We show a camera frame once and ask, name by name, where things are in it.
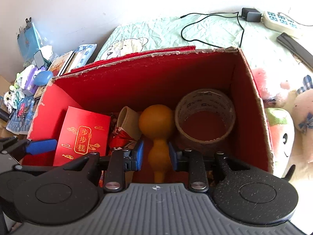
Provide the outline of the blue plastic bag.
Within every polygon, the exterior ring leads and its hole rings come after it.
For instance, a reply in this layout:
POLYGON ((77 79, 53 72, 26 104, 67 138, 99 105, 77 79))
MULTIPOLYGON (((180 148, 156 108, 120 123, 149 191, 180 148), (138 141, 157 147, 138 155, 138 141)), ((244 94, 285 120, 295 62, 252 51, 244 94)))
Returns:
POLYGON ((32 61, 34 54, 43 46, 32 17, 26 18, 25 24, 19 28, 17 44, 24 62, 32 61))

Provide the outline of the large red cardboard box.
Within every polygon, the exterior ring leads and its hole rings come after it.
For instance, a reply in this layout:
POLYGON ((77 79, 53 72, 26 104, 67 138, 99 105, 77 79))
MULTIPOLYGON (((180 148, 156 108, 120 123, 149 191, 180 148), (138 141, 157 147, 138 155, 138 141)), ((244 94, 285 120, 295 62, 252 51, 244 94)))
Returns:
POLYGON ((34 141, 58 139, 69 106, 97 113, 128 106, 175 108, 190 92, 216 89, 235 107, 231 153, 239 160, 273 171, 272 146, 263 101, 239 49, 190 47, 133 53, 98 61, 85 70, 52 79, 43 93, 28 132, 34 141))

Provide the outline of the black flat remote case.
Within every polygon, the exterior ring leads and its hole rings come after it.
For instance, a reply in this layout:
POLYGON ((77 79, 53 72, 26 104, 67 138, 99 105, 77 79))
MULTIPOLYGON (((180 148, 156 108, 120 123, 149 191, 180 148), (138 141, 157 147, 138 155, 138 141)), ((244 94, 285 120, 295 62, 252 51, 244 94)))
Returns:
POLYGON ((280 34, 276 41, 296 55, 312 71, 313 56, 308 50, 285 32, 280 34))

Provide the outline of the clear printed tape roll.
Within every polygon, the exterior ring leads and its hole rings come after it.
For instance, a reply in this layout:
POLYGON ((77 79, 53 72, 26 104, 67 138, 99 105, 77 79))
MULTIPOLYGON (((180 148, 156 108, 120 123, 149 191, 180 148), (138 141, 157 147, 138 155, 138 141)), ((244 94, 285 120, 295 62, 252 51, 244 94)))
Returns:
POLYGON ((232 101, 223 92, 199 89, 179 101, 174 121, 181 144, 212 156, 226 145, 236 113, 232 101))

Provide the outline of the pink plush bunny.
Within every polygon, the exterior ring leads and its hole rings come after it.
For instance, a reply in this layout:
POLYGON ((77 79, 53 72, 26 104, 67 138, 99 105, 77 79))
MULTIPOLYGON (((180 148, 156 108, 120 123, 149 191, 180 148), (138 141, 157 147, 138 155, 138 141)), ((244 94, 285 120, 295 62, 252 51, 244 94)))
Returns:
POLYGON ((295 128, 302 134, 303 155, 308 163, 312 163, 313 89, 310 75, 303 78, 303 86, 297 89, 296 94, 292 108, 292 119, 295 128))

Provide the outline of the orange gourd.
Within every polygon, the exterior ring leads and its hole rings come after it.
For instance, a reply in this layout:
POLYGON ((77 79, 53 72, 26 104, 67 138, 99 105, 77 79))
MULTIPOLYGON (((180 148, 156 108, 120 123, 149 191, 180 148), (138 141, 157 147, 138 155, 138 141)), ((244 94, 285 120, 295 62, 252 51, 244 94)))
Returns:
POLYGON ((139 117, 139 128, 153 142, 148 163, 154 174, 154 182, 163 183, 172 167, 168 140, 174 131, 174 113, 165 105, 147 107, 139 117))

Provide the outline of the black power adapter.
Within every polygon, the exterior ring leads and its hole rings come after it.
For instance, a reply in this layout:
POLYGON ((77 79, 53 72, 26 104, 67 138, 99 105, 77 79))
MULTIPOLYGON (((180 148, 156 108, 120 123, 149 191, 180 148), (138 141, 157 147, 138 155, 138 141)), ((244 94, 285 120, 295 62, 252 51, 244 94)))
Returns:
POLYGON ((242 8, 241 17, 247 22, 257 22, 261 21, 262 14, 257 9, 254 8, 242 8))

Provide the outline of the small red gift box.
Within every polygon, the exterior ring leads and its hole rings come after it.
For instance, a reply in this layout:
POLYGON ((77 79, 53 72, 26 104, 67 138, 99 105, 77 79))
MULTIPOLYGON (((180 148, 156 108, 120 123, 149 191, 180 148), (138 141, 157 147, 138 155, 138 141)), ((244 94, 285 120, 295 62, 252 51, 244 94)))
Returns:
POLYGON ((90 152, 106 155, 110 117, 69 106, 56 147, 54 166, 90 152))

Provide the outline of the red patterned cloth roll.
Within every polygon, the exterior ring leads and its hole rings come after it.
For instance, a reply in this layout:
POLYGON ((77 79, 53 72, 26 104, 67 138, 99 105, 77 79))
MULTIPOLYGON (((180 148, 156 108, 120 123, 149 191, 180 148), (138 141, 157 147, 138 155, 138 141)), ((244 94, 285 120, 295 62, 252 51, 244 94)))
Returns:
POLYGON ((142 135, 139 129, 139 117, 140 115, 130 107, 122 108, 116 126, 109 135, 109 155, 115 150, 135 148, 142 135))

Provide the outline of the purple wrapped package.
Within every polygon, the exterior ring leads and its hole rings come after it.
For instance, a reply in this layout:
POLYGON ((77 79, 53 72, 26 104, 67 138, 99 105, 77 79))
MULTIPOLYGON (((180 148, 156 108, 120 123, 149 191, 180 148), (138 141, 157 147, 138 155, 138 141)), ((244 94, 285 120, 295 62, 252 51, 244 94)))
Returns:
POLYGON ((45 67, 41 67, 40 69, 38 69, 36 65, 31 64, 23 72, 21 72, 21 89, 26 96, 33 96, 36 93, 38 86, 35 85, 34 78, 39 72, 45 70, 45 67))

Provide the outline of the green plush doll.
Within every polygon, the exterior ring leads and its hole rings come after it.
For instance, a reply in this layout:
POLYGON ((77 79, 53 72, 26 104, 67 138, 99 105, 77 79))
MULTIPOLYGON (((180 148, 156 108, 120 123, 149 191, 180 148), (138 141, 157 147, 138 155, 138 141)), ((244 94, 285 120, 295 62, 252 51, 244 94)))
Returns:
POLYGON ((294 143, 294 124, 282 108, 265 108, 273 151, 273 174, 281 177, 288 165, 294 143))

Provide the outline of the green cartoon bed sheet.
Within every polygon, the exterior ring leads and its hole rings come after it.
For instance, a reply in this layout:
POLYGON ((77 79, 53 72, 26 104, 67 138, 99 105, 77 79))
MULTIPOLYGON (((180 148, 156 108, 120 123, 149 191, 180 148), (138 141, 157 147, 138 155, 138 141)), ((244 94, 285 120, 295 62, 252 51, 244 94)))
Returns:
POLYGON ((195 46, 198 49, 240 47, 251 70, 278 70, 300 88, 310 70, 300 59, 276 41, 279 32, 262 22, 237 20, 232 14, 204 16, 191 14, 184 18, 161 18, 119 25, 99 50, 96 59, 107 60, 133 52, 195 46))

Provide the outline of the pink white plush toy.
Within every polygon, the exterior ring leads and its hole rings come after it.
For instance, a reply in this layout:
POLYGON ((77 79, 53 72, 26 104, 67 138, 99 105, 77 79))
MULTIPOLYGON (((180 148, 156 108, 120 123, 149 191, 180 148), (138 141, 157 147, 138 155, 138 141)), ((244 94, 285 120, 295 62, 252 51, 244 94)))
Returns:
POLYGON ((284 73, 278 70, 256 68, 252 70, 252 74, 264 108, 289 109, 294 101, 295 93, 284 73))

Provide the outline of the white power strip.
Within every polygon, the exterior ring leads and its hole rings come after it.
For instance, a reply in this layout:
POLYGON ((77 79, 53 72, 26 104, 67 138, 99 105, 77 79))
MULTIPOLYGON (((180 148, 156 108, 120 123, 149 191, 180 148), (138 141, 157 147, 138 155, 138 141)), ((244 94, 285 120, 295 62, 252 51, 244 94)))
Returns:
POLYGON ((298 38, 302 36, 300 25, 283 13, 265 11, 262 14, 262 23, 269 29, 285 32, 289 36, 298 38))

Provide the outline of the blue oval soap case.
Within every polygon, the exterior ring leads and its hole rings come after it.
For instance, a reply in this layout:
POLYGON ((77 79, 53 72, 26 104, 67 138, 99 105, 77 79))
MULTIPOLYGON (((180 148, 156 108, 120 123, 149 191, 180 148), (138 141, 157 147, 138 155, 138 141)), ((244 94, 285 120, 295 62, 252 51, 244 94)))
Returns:
POLYGON ((48 84, 49 80, 53 77, 53 72, 49 70, 44 70, 39 72, 36 76, 34 76, 33 83, 36 86, 45 86, 48 84))

